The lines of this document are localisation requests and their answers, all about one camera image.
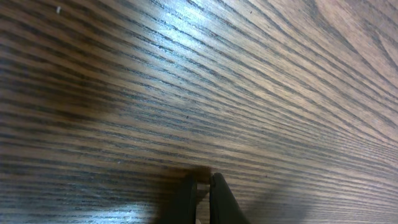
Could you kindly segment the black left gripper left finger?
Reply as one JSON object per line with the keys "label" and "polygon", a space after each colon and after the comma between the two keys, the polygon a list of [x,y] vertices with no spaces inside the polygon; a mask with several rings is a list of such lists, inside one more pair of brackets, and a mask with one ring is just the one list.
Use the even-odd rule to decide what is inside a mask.
{"label": "black left gripper left finger", "polygon": [[162,212],[160,224],[195,224],[197,180],[192,175],[183,178],[177,191]]}

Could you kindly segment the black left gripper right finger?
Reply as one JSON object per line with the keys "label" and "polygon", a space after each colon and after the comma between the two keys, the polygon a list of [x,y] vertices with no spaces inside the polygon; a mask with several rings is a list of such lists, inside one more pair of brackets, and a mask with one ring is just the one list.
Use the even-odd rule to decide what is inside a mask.
{"label": "black left gripper right finger", "polygon": [[210,224],[249,224],[220,173],[210,178]]}

